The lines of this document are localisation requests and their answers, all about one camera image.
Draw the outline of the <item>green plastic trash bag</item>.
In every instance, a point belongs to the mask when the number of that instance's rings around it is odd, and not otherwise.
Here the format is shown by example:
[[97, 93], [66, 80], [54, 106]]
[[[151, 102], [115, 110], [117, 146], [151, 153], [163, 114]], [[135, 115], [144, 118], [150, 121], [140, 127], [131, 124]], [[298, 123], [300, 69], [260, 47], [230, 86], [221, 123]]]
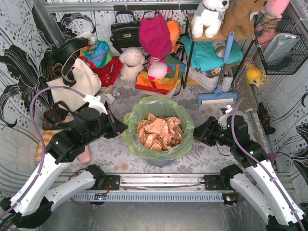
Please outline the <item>green plastic trash bag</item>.
[[193, 145], [194, 122], [186, 109], [163, 97], [144, 97], [125, 115], [122, 138], [136, 156], [173, 160]]

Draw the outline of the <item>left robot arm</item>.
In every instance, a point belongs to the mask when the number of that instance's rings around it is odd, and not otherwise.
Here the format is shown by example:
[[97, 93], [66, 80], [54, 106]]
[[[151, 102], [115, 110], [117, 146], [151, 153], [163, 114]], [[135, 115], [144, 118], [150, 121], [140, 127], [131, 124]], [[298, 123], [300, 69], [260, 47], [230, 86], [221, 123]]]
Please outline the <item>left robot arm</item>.
[[110, 110], [100, 113], [94, 108], [83, 108], [74, 116], [69, 127], [52, 136], [40, 164], [21, 190], [1, 200], [2, 215], [16, 228], [35, 229], [60, 204], [77, 193], [88, 189], [109, 189], [110, 182], [97, 164], [89, 165], [61, 186], [51, 186], [62, 171], [85, 151], [88, 144], [101, 137], [117, 137], [127, 128]]

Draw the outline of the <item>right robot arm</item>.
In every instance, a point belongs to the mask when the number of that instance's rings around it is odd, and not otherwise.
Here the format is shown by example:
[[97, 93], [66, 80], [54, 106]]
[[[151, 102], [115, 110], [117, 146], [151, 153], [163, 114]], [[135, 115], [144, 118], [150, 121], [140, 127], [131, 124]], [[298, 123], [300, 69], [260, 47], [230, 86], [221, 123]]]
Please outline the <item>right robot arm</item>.
[[213, 180], [205, 177], [207, 190], [235, 190], [256, 210], [268, 231], [306, 231], [308, 216], [293, 201], [278, 179], [261, 145], [250, 138], [248, 124], [240, 115], [228, 116], [223, 128], [210, 116], [194, 130], [194, 138], [208, 146], [230, 148], [242, 167], [223, 168]]

